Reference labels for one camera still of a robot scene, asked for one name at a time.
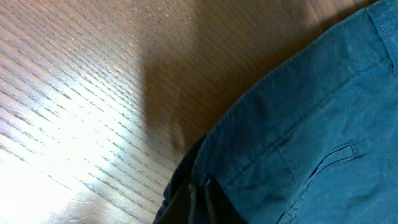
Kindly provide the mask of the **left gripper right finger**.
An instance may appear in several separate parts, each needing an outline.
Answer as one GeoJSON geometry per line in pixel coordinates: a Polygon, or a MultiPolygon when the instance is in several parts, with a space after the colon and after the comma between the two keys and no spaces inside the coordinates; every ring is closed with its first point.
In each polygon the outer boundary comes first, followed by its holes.
{"type": "Polygon", "coordinates": [[[246,224],[214,177],[206,178],[204,192],[210,224],[246,224]]]}

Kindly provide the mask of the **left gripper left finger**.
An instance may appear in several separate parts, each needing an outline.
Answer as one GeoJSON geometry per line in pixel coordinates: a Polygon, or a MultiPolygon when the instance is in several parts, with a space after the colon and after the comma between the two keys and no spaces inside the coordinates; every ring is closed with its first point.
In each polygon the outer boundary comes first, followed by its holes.
{"type": "Polygon", "coordinates": [[[182,182],[171,202],[155,224],[194,224],[195,185],[191,180],[182,182]]]}

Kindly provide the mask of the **navy blue shorts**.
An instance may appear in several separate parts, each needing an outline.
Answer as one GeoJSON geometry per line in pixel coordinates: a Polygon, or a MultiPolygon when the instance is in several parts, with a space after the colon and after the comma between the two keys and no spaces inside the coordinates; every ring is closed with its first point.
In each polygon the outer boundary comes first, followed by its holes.
{"type": "Polygon", "coordinates": [[[246,223],[397,222],[397,2],[328,29],[251,87],[176,168],[209,223],[214,177],[246,223]]]}

